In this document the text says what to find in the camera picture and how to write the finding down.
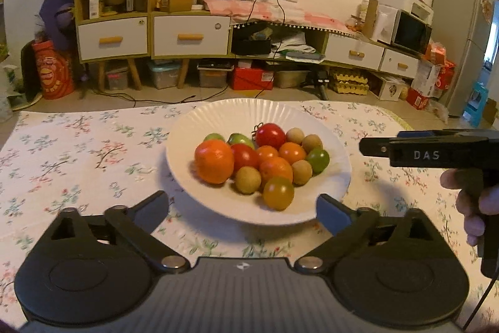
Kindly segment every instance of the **floral tablecloth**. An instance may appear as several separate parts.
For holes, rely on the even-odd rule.
[[[471,283],[462,324],[489,280],[466,244],[456,193],[440,187],[441,170],[395,169],[387,159],[361,156],[365,136],[393,137],[403,122],[373,106],[344,102],[289,102],[330,127],[343,141],[353,167],[344,202],[390,216],[423,209],[465,267]],[[165,158],[169,129],[199,104],[154,106],[106,112],[22,112],[0,153],[0,318],[15,326],[25,318],[16,300],[16,270],[45,228],[64,207],[100,214],[118,203],[133,206],[157,190],[171,197],[169,216],[153,235],[194,263],[199,256],[276,257],[293,262],[326,241],[317,221],[293,227],[245,225],[202,207],[173,179]],[[499,319],[499,283],[475,326]]]

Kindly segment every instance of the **metal screw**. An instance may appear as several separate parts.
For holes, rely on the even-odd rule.
[[[186,264],[186,260],[180,256],[168,256],[161,260],[161,265],[165,268],[182,268]]]
[[[298,260],[298,266],[303,270],[312,271],[322,267],[324,261],[319,257],[302,257]]]

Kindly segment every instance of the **orange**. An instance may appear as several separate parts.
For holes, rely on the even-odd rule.
[[[223,184],[234,172],[234,154],[222,140],[207,140],[194,152],[198,176],[213,185]]]
[[[260,164],[260,174],[262,186],[272,177],[283,177],[293,182],[293,168],[282,157],[266,159]]]
[[[288,163],[293,165],[297,161],[301,161],[307,157],[307,153],[303,147],[296,143],[284,143],[279,149],[279,155],[283,157]]]
[[[269,158],[279,157],[279,151],[272,146],[261,146],[256,150],[258,154],[258,164],[261,165]]]

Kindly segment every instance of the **purple object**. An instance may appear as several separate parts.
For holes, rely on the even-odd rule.
[[[56,50],[66,51],[71,47],[71,41],[62,32],[72,22],[71,12],[61,13],[69,7],[74,7],[74,0],[44,0],[40,9],[45,33]]]

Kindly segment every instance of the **tiled floor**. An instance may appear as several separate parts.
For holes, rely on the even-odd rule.
[[[318,96],[310,92],[300,90],[300,89],[280,89],[274,88],[273,91],[265,91],[260,95],[260,98],[270,99],[273,101],[306,101],[306,100],[317,100]],[[199,88],[186,85],[184,89],[168,88],[163,90],[157,90],[151,87],[144,87],[142,91],[135,91],[133,89],[128,89],[125,92],[133,96],[136,99],[145,100],[149,99],[152,101],[165,101],[165,102],[180,102],[184,98],[194,96],[190,100],[199,100],[204,98],[209,98],[211,95],[219,92],[220,89],[212,88]],[[232,89],[227,89],[222,94],[210,98],[210,101],[216,101],[220,99],[229,98],[241,98],[241,97],[254,97],[257,91],[245,91],[236,92]],[[356,96],[356,95],[341,95],[334,91],[328,90],[328,96],[330,101],[345,101],[345,102],[359,102],[369,105],[376,105],[389,109],[396,115],[404,119],[408,124],[410,124],[416,130],[425,129],[443,129],[443,128],[465,128],[468,127],[466,122],[459,119],[450,119],[449,123],[446,125],[440,121],[433,114],[425,111],[417,111],[412,106],[410,106],[405,101],[398,102],[387,102],[378,100],[373,94],[368,94],[366,96]],[[133,102],[125,101],[120,98],[112,98],[108,96],[96,95],[92,92],[88,92],[84,99],[81,99],[81,93],[79,91],[73,92],[72,94],[53,101],[47,101],[42,99],[36,105],[29,108],[29,111],[33,112],[45,112],[45,113],[57,113],[57,112],[89,112],[89,111],[103,111],[110,109],[124,109],[133,107]],[[137,106],[151,106],[156,105],[156,102],[137,102]],[[0,146],[3,146],[7,138],[12,132],[14,125],[16,124],[17,115],[14,115],[9,121],[0,124]]]

